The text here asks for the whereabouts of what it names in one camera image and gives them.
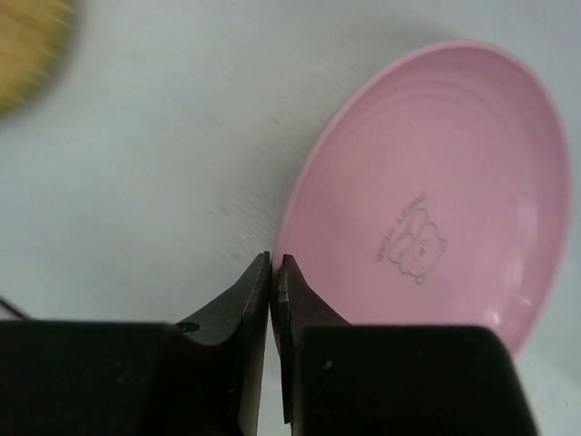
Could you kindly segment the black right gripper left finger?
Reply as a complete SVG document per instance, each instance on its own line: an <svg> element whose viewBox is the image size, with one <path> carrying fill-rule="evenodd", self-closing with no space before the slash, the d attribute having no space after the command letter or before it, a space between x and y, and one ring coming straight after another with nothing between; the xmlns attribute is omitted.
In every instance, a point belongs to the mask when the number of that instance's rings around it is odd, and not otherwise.
<svg viewBox="0 0 581 436"><path fill-rule="evenodd" d="M177 323L40 321L1 304L4 435L253 435L271 284L259 254Z"/></svg>

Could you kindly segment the round woven bamboo tray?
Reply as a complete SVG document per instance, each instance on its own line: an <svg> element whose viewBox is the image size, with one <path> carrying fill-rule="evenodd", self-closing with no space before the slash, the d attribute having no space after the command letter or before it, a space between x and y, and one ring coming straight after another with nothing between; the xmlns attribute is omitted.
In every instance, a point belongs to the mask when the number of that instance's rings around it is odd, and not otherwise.
<svg viewBox="0 0 581 436"><path fill-rule="evenodd" d="M77 1L1 2L2 117L32 102L60 74L78 12Z"/></svg>

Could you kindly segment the pink round plate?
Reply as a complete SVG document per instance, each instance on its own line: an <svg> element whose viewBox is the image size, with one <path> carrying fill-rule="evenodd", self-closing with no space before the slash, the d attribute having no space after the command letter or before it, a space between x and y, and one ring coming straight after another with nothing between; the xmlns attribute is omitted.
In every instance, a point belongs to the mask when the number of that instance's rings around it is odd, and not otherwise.
<svg viewBox="0 0 581 436"><path fill-rule="evenodd" d="M570 221L564 129L496 45L412 51L331 118L285 208L273 264L362 324L483 325L517 353Z"/></svg>

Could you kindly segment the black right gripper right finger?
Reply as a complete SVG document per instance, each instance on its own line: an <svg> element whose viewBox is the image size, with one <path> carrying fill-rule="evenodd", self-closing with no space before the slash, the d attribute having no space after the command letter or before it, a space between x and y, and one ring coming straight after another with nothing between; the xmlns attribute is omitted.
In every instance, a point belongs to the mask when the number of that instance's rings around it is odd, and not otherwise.
<svg viewBox="0 0 581 436"><path fill-rule="evenodd" d="M535 435L513 361L489 329L355 325L290 255L276 284L283 416L295 435Z"/></svg>

